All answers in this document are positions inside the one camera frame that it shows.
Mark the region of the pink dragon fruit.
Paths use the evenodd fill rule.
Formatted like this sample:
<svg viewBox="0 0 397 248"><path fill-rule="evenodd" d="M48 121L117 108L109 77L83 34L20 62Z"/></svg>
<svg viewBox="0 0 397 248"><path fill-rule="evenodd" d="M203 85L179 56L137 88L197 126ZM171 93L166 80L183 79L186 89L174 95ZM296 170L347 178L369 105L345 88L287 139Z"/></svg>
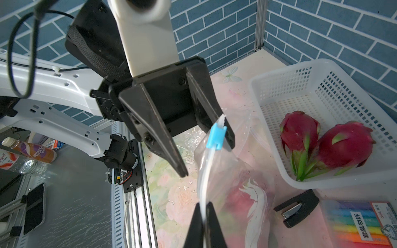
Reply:
<svg viewBox="0 0 397 248"><path fill-rule="evenodd" d="M280 124L280 137L297 181L303 181L313 168L309 164L316 147L320 123L302 111L286 114Z"/></svg>
<svg viewBox="0 0 397 248"><path fill-rule="evenodd" d="M314 155L303 179L336 171L339 176L352 168L363 166L373 151L376 141L373 130L356 121L337 124L318 140Z"/></svg>

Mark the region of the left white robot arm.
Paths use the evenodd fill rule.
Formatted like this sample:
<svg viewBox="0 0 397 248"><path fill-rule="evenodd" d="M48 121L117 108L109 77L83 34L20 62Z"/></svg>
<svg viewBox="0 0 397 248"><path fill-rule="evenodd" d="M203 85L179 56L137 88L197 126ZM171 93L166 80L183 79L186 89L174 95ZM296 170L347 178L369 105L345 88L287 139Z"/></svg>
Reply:
<svg viewBox="0 0 397 248"><path fill-rule="evenodd" d="M100 133L63 116L51 104L75 107L125 123L134 137L181 177L187 168L173 137L199 126L235 135L216 99L203 58L179 61L170 1L88 1L73 18L66 47L86 69L55 72L36 65L38 35L55 1L38 1L29 65L12 63L14 38L1 63L1 124L31 130L85 152L109 168L132 171L137 158L120 136Z"/></svg>

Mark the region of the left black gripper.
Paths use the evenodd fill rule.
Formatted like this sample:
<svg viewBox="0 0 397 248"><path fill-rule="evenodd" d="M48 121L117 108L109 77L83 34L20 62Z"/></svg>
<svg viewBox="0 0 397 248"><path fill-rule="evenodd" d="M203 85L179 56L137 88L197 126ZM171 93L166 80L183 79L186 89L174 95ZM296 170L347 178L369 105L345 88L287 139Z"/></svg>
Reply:
<svg viewBox="0 0 397 248"><path fill-rule="evenodd" d="M173 137L194 126L209 132L223 111L205 60L178 56L171 6L87 1L68 29L67 49L105 78L98 101L110 101L133 134L186 177Z"/></svg>

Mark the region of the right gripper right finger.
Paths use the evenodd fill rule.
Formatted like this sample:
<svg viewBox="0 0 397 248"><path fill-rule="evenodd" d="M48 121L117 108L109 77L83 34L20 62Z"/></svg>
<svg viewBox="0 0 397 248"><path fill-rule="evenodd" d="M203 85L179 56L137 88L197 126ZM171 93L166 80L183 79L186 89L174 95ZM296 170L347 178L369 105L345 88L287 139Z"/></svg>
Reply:
<svg viewBox="0 0 397 248"><path fill-rule="evenodd" d="M209 202L206 206L205 244L207 248L227 248L214 206Z"/></svg>

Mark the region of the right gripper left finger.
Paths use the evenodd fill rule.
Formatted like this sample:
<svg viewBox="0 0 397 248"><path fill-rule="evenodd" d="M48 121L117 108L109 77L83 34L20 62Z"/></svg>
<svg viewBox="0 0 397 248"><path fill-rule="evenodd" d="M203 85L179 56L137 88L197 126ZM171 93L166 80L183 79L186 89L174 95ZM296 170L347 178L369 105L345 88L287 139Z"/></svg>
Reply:
<svg viewBox="0 0 397 248"><path fill-rule="evenodd" d="M197 203L188 229L183 248L203 248L204 227L200 211L200 204Z"/></svg>

